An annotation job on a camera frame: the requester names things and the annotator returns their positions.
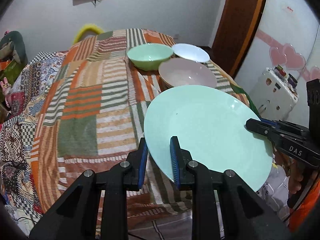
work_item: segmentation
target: bowl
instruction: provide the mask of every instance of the bowl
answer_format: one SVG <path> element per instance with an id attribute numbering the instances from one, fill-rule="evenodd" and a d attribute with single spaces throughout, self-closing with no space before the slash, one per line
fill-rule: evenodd
<path id="1" fill-rule="evenodd" d="M 215 88 L 217 78 L 206 66 L 183 58 L 172 58 L 159 66 L 159 74 L 170 87 L 202 85 Z"/>
<path id="2" fill-rule="evenodd" d="M 139 45 L 127 53 L 133 64 L 142 70 L 158 70 L 159 65 L 172 55 L 173 50 L 169 46 L 158 43 Z"/>
<path id="3" fill-rule="evenodd" d="M 210 60 L 209 54 L 203 49 L 185 43 L 178 43 L 172 46 L 173 52 L 182 58 L 189 59 L 199 63 L 206 63 Z"/>

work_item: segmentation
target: bedspread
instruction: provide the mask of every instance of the bedspread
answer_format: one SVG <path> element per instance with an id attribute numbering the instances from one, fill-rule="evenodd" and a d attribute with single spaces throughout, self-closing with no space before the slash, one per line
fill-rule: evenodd
<path id="1" fill-rule="evenodd" d="M 0 132 L 8 202 L 37 220 L 84 170 L 108 170 L 137 148 L 148 105 L 166 89 L 157 71 L 138 70 L 126 56 L 149 42 L 174 44 L 158 32 L 119 30 L 89 37 L 68 52 L 40 53 L 27 65 L 13 86 L 13 118 Z M 249 106 L 218 66 L 207 67 L 217 89 Z M 189 210 L 191 197 L 177 191 L 149 155 L 142 189 L 127 192 L 128 226 Z M 100 206 L 98 231 L 101 214 Z"/>

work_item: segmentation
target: pink heart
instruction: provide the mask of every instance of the pink heart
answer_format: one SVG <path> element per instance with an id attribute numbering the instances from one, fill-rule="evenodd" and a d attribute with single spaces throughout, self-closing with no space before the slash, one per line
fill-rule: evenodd
<path id="1" fill-rule="evenodd" d="M 289 43 L 283 45 L 283 53 L 287 56 L 288 70 L 299 70 L 306 64 L 304 57 L 300 53 L 296 53 L 294 47 Z"/>
<path id="2" fill-rule="evenodd" d="M 314 80 L 316 78 L 320 78 L 320 69 L 314 66 L 311 68 L 311 71 L 310 71 L 310 80 Z"/>
<path id="3" fill-rule="evenodd" d="M 278 48 L 271 47 L 269 50 L 269 54 L 273 66 L 285 65 L 287 63 L 286 55 L 280 53 Z"/>

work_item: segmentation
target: brown door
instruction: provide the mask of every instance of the brown door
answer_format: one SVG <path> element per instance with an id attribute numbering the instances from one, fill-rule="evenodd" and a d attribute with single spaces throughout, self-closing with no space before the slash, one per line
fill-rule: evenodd
<path id="1" fill-rule="evenodd" d="M 234 77 L 258 28 L 266 0 L 226 0 L 212 46 L 213 59 Z"/>

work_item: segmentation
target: yellow fuzzy object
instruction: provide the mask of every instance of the yellow fuzzy object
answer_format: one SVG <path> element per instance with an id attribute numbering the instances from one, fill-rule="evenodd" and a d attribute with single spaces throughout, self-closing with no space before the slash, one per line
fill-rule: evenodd
<path id="1" fill-rule="evenodd" d="M 95 24 L 85 24 L 82 26 L 82 28 L 78 31 L 77 35 L 75 36 L 75 39 L 73 40 L 73 45 L 80 41 L 82 35 L 87 32 L 92 31 L 96 33 L 97 35 L 104 33 L 105 31 L 102 30 L 100 27 L 98 27 Z"/>

